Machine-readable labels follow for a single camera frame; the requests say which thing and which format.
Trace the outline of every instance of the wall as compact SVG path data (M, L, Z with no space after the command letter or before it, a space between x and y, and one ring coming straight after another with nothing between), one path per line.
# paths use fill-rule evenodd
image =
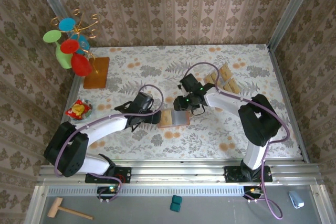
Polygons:
M275 51L312 162L336 209L336 0L304 0Z
M72 81L42 41L46 0L0 0L0 223L22 223Z
M289 0L60 0L99 13L96 46L265 44Z

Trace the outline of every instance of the hammer head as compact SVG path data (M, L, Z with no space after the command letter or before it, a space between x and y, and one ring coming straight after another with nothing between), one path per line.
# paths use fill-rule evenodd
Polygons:
M57 211L58 211L58 207L61 205L62 203L62 198L57 197L53 203L53 205L51 206L49 213L48 213L48 217L54 218Z

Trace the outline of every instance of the toy hammer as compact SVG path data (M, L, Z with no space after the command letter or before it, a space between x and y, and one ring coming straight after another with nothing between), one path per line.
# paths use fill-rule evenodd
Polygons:
M81 212L77 212L77 211L74 211L74 210L71 210L71 209L68 209L68 208L64 208L64 207L61 207L61 203L62 203L62 198L59 198L57 197L53 203L53 205L51 206L50 210L49 210L49 213L48 213L48 217L51 217L51 218L54 218L57 211L58 210L62 210L64 212L69 212L70 214L73 214L73 215L78 215L78 216L81 216L81 217L84 217L84 218L87 218L87 219L90 219L90 220L93 220L93 217L92 216L89 216L89 215L85 215Z

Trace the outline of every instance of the green block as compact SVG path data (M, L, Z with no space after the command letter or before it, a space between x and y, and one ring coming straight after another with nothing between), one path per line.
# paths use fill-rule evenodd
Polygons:
M172 210L174 212L179 212L181 210L181 205L172 202L170 204L170 210Z
M172 202L180 205L182 203L182 197L173 195Z

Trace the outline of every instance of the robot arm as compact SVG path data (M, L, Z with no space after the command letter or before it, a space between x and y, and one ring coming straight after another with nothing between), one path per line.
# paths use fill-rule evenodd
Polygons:
M238 100L229 92L221 90L222 93L228 94L225 96L211 83L203 86L192 74L184 77L180 83L179 88L184 92L184 96L175 99L175 110L191 110L194 113L200 107L204 111L204 106L211 106L221 108L240 118L244 133L249 140L245 157L241 162L241 171L248 181L252 181L258 176L268 141L277 134L281 124L269 113L246 102L248 99L245 98L243 101L243 97L236 95L241 97ZM251 100L275 113L264 95L258 94Z
M114 169L114 163L104 155L87 154L87 148L95 141L116 131L122 131L131 128L134 131L140 123L158 124L161 118L161 111L149 116L134 116L127 114L149 114L153 104L153 98L149 95L139 92L134 101L127 102L114 108L125 114L111 117L106 120L106 116L95 119L93 122L86 122L73 125L69 122L62 123L57 129L55 135L47 146L44 157L53 165L60 153L62 146L67 139L76 130L90 125L75 134L70 142L66 145L63 154L58 163L58 170L65 176L69 177L74 174L95 173L104 175Z

